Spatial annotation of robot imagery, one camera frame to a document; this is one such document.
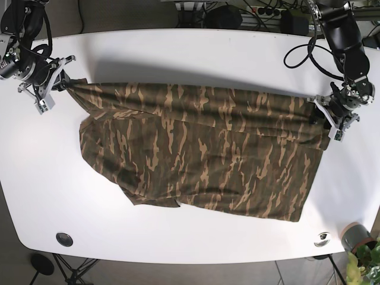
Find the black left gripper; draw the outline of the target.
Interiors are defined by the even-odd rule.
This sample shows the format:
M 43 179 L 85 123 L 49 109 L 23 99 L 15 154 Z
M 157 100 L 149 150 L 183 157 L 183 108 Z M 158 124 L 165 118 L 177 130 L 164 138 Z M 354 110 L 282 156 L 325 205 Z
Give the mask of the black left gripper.
M 308 102 L 315 105 L 309 123 L 313 125 L 325 119 L 330 125 L 329 129 L 332 129 L 333 140 L 342 142 L 351 124 L 360 121 L 360 116 L 352 112 L 361 105 L 373 102 L 375 86 L 368 80 L 361 80 L 351 84 L 344 83 L 342 89 L 331 82 L 330 87 L 330 96 L 308 97 Z

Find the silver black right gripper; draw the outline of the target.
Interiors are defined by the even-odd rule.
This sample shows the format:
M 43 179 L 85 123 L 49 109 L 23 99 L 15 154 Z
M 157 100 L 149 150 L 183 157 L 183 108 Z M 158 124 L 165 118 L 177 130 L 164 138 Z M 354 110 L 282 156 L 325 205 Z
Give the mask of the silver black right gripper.
M 39 45 L 33 51 L 37 54 L 32 55 L 27 52 L 22 55 L 18 47 L 1 45 L 1 80 L 11 77 L 20 80 L 18 92 L 29 95 L 34 100 L 37 111 L 42 115 L 55 105 L 50 92 L 67 89 L 71 79 L 64 71 L 64 67 L 75 61 L 76 57 L 70 55 L 47 62 L 42 58 L 40 51 L 50 55 L 48 45 Z

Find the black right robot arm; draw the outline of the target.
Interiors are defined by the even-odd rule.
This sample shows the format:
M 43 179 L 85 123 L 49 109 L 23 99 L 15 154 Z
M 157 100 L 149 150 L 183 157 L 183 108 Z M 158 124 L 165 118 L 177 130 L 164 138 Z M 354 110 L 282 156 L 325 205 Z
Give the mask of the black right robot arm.
M 55 102 L 51 91 L 64 91 L 70 78 L 66 64 L 76 60 L 51 57 L 52 32 L 45 5 L 48 1 L 11 1 L 1 17 L 1 80 L 21 81 L 19 93 L 28 94 L 40 114 Z

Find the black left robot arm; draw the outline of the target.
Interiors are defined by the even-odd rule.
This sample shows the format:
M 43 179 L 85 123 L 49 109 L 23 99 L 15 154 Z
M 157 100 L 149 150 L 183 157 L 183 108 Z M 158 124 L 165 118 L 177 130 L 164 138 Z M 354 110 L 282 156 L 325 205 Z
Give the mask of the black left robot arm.
M 330 138 L 342 141 L 350 125 L 360 120 L 355 110 L 375 99 L 375 86 L 368 79 L 369 58 L 349 1 L 308 1 L 307 5 L 314 30 L 321 34 L 314 34 L 305 44 L 307 54 L 300 63 L 310 60 L 324 75 L 341 81 L 342 86 L 331 83 L 329 95 L 308 100 L 298 134 L 310 143 Z M 332 55 L 340 75 L 328 72 L 315 60 L 313 51 L 321 38 L 327 41 L 326 51 Z

